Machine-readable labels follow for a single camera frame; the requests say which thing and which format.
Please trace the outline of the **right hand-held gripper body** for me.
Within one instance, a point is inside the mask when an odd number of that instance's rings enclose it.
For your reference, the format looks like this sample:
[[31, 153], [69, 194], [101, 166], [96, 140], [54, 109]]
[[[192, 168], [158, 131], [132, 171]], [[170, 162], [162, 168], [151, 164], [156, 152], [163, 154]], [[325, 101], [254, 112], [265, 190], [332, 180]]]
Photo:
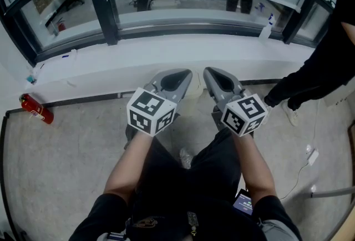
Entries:
[[239, 94], [223, 97], [211, 115], [219, 130], [227, 127], [241, 137], [258, 129], [268, 111], [257, 94], [241, 89]]

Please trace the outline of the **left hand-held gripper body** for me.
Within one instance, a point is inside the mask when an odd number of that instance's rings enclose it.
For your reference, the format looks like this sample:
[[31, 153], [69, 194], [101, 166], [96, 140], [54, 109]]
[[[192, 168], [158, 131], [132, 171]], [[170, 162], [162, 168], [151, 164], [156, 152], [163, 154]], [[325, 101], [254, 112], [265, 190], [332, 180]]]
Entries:
[[138, 131], [151, 137], [164, 131], [179, 116], [181, 83], [147, 83], [137, 88], [127, 104], [127, 143]]

